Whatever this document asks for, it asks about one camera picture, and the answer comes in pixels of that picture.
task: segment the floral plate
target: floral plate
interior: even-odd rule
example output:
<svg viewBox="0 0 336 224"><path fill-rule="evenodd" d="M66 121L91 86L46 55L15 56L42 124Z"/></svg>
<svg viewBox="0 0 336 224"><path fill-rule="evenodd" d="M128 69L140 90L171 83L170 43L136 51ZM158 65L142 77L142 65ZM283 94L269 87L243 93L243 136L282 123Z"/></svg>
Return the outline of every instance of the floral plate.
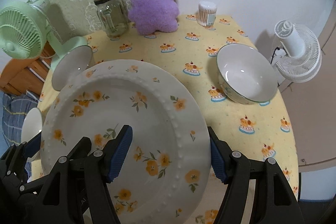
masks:
<svg viewBox="0 0 336 224"><path fill-rule="evenodd" d="M93 152L124 124L132 126L133 141L108 185L121 223L184 223L208 182L209 134L188 90L150 63L100 63L61 90L42 130L45 174L83 136L91 138Z"/></svg>

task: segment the green rim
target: green rim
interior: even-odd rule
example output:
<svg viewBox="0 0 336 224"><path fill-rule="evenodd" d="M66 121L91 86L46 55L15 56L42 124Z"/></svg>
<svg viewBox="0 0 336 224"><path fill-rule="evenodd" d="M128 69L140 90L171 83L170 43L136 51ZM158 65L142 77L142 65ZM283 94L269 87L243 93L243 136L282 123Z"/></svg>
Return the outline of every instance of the green rim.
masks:
<svg viewBox="0 0 336 224"><path fill-rule="evenodd" d="M244 45L244 46L246 46L246 47L249 47L249 48L252 48L252 47L250 47L250 46L248 46L248 45L245 45L245 44L241 44L241 43L238 43L238 44L240 44L240 45ZM223 49L224 47L226 47L226 46L230 46L230 45L234 45L234 44L226 44L226 45L224 45L223 47L221 47L220 49L219 49L219 51L218 51L218 54L219 54L219 52L221 51L221 49ZM221 71L220 71L220 69L219 69L219 66L218 66L218 54L217 54L217 57L216 57L216 64L217 64L217 68L218 68L218 71L219 71L219 73L221 74L221 76L222 76L222 78L223 78L223 80L225 81L225 83L230 87L230 88L232 88L240 97L242 97L242 98L244 98L244 99L246 99L246 100L248 100L248 101L250 101L250 102L254 102L254 103L265 103L265 102L268 102L268 101L270 101L270 100L272 100L273 98L274 98L274 96L277 94L277 90L274 92L274 94L273 94L273 96L270 98L270 99L268 99L267 101L255 101L255 100L252 100L252 99L249 99L249 98L246 98L244 95L241 95L237 90L235 90L226 80L225 80L225 78L223 77L223 75L222 75L222 73L221 73Z"/></svg>

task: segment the power cord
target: power cord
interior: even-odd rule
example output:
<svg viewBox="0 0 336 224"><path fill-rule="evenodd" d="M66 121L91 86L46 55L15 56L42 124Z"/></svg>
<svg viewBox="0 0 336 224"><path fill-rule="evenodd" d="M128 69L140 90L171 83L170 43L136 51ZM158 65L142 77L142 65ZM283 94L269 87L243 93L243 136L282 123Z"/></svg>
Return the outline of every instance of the power cord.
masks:
<svg viewBox="0 0 336 224"><path fill-rule="evenodd" d="M272 62L273 62L273 58L274 58L274 55L275 55L276 50L280 50L280 48L279 48L279 47L276 47L276 48L274 49L274 52L273 52L273 54L272 54L271 64L272 64Z"/></svg>

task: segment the fan stand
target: fan stand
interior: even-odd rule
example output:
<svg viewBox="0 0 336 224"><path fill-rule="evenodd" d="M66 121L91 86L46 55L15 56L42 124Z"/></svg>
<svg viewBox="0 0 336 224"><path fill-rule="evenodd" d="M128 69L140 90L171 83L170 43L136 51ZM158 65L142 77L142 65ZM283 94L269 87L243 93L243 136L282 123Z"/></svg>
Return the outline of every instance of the fan stand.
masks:
<svg viewBox="0 0 336 224"><path fill-rule="evenodd" d="M72 37L64 44L60 44L58 40L55 41L54 39L51 39L49 43L56 53L55 56L51 59L50 66L50 68L54 71L57 64L66 54L79 46L87 45L87 40L85 37Z"/></svg>

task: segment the table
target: table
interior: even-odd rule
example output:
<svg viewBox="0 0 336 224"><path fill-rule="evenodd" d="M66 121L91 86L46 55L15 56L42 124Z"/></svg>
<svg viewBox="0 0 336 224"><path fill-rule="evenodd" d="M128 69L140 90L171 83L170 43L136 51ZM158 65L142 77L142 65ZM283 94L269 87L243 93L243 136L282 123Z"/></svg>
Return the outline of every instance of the table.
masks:
<svg viewBox="0 0 336 224"><path fill-rule="evenodd" d="M297 196L295 139L280 92L269 104L241 105L225 99L218 83L217 51L227 42L254 45L230 16L217 16L212 27L200 26L191 15L179 16L178 22L179 28L174 33L155 32L140 36L134 24L131 24L126 34L113 41L103 31L86 38L96 63L114 59L142 60L174 75L195 98L207 125L214 129L219 139L225 140L232 150L241 151L250 159L274 157ZM51 77L50 71L38 104L44 117L58 94L51 87ZM38 162L33 163L35 178L43 175L39 165ZM254 182L251 182L242 223L249 222L254 186ZM211 170L203 199L187 223L211 224L225 190L226 186Z"/></svg>

